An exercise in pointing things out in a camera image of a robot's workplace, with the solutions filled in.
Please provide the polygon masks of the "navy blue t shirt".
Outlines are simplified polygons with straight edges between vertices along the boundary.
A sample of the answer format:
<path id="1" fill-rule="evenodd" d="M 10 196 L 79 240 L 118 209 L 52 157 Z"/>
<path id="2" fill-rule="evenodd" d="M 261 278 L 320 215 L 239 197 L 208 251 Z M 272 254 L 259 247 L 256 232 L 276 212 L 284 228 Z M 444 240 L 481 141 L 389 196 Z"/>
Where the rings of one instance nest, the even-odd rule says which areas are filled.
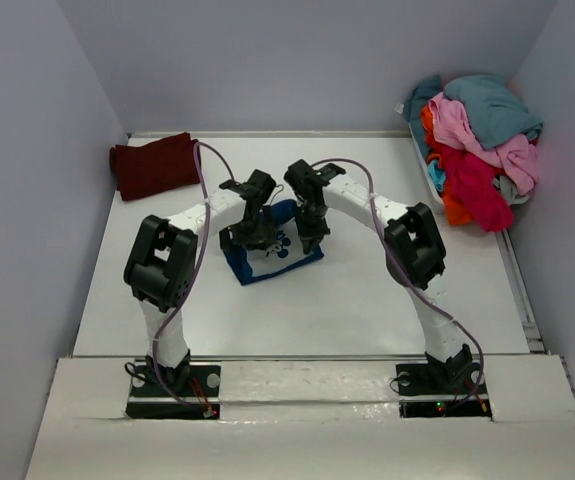
<path id="1" fill-rule="evenodd" d="M 276 236 L 265 250 L 245 250 L 235 245 L 227 230 L 220 232 L 220 248 L 233 274 L 242 286 L 278 277 L 324 258 L 320 246 L 303 253 L 298 237 L 296 201 L 281 200 L 271 206 Z"/>

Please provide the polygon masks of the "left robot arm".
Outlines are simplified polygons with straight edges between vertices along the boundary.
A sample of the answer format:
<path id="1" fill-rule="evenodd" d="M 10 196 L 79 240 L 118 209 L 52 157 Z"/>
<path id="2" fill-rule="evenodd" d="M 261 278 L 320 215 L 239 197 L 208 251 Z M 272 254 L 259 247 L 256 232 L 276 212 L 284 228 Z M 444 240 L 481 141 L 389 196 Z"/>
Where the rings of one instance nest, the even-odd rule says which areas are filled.
<path id="1" fill-rule="evenodd" d="M 143 312 L 150 347 L 149 379 L 179 398 L 190 377 L 190 350 L 181 309 L 197 279 L 209 238 L 226 252 L 266 250 L 276 227 L 268 205 L 276 181 L 254 170 L 245 182 L 228 179 L 201 204 L 173 218 L 147 216 L 140 224 L 123 278 Z"/>

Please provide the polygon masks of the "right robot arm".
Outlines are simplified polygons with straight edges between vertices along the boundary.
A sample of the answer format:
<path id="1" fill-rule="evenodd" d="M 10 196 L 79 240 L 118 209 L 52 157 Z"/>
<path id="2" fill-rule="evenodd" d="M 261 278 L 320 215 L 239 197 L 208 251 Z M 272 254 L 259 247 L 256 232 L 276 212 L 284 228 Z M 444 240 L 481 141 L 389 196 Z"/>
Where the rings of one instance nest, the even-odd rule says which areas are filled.
<path id="1" fill-rule="evenodd" d="M 360 168 L 367 186 L 353 180 L 340 167 Z M 445 310 L 442 284 L 446 248 L 430 208 L 424 203 L 407 206 L 374 191 L 369 170 L 354 160 L 332 159 L 312 165 L 299 160 L 287 168 L 284 180 L 298 200 L 296 225 L 303 251 L 308 253 L 330 234 L 327 211 L 339 211 L 373 230 L 385 252 L 392 278 L 405 288 L 414 305 L 425 342 L 429 384 L 449 392 L 471 379 L 469 369 L 477 365 L 477 378 L 470 393 L 484 381 L 484 356 L 480 343 Z M 477 350 L 475 362 L 470 345 Z"/>

